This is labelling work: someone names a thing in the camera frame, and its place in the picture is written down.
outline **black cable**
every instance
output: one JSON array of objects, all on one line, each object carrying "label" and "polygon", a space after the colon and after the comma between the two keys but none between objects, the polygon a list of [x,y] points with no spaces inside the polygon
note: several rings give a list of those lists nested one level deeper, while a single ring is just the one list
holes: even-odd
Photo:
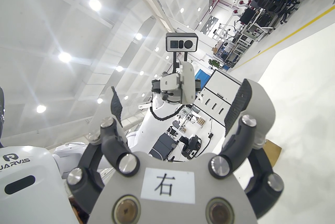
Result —
[{"label": "black cable", "polygon": [[171,115],[169,115],[169,116],[167,116],[167,117],[164,117],[164,118],[160,118],[160,117],[158,117],[158,116],[153,112],[152,106],[151,106],[149,109],[150,109],[150,112],[152,113],[152,115],[154,116],[155,119],[164,121],[164,120],[168,120],[168,119],[174,117],[175,115],[177,115],[183,107],[184,107],[184,105],[180,106],[180,107],[177,109],[177,111],[175,111],[173,114],[171,114]]},{"label": "black cable", "polygon": [[209,143],[210,143],[210,141],[212,140],[212,138],[210,138],[209,139],[209,142],[208,142],[208,144],[205,146],[205,148],[200,152],[200,154],[198,155],[198,156],[194,156],[194,158],[197,158],[197,157],[199,157],[201,154],[202,154],[202,152],[204,152],[205,151],[205,149],[207,148],[207,146],[209,145]]},{"label": "black cable", "polygon": [[[209,133],[212,133],[212,119],[210,119],[210,130],[209,130]],[[209,145],[209,143],[210,143],[211,140],[212,140],[212,138],[209,138],[209,142],[208,142],[208,144],[207,144],[207,145],[205,146],[205,148],[200,152],[200,154],[199,154],[198,156],[194,156],[194,158],[199,157],[199,156],[202,154],[202,152],[205,151],[205,149],[207,148],[207,146]]]}]

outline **black chair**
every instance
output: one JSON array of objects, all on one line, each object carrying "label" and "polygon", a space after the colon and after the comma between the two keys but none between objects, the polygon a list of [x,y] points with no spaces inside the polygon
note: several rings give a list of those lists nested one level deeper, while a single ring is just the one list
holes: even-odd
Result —
[{"label": "black chair", "polygon": [[280,24],[286,23],[286,19],[293,10],[298,10],[295,6],[299,4],[297,0],[254,0],[258,7],[263,8],[266,13],[275,14],[280,20]]}]

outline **white label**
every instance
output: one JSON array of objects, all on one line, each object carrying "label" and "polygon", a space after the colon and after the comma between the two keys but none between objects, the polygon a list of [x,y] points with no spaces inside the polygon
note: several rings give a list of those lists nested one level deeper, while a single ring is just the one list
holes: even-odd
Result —
[{"label": "white label", "polygon": [[194,172],[146,168],[141,198],[195,204]]}]

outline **ceiling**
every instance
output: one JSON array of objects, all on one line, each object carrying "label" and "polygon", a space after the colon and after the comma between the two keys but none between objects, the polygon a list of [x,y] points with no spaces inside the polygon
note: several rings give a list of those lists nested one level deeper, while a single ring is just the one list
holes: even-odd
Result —
[{"label": "ceiling", "polygon": [[[147,1],[99,1],[101,9],[94,11],[90,0],[0,0],[5,146],[51,147],[87,134],[97,99],[110,86],[121,99],[124,121],[150,99],[154,75],[172,63],[166,27]],[[210,0],[158,1],[167,16],[195,28]],[[59,60],[62,52],[72,56],[70,62]],[[46,110],[39,114],[41,104]]]}]

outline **black bracket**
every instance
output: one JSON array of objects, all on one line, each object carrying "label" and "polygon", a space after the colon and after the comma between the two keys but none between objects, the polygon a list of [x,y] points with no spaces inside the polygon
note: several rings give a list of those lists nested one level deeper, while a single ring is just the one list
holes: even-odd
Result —
[{"label": "black bracket", "polygon": [[209,171],[213,177],[224,179],[231,175],[249,156],[255,139],[255,127],[250,127],[242,122],[242,117],[238,121],[238,129],[236,134],[233,134],[227,144],[222,148],[219,156],[226,159],[229,164],[229,173],[226,176],[218,176],[213,172],[211,167]]},{"label": "black bracket", "polygon": [[68,183],[74,199],[88,214],[92,212],[93,207],[104,188],[100,173],[97,172],[102,156],[103,154],[101,152],[100,144],[89,144],[78,164],[78,168],[82,170],[82,178],[80,182],[76,185],[70,185]]},{"label": "black bracket", "polygon": [[248,156],[248,160],[254,176],[250,179],[244,191],[257,219],[259,219],[275,205],[284,187],[282,186],[281,191],[275,191],[269,186],[268,178],[273,174],[273,170],[269,158],[263,149],[253,149]]},{"label": "black bracket", "polygon": [[119,169],[120,160],[131,151],[128,145],[123,141],[122,136],[118,134],[116,120],[106,128],[100,128],[100,137],[102,139],[101,149],[108,162],[123,176],[130,177],[135,175],[140,168],[140,161],[136,157],[136,168],[128,174],[122,173]]}]

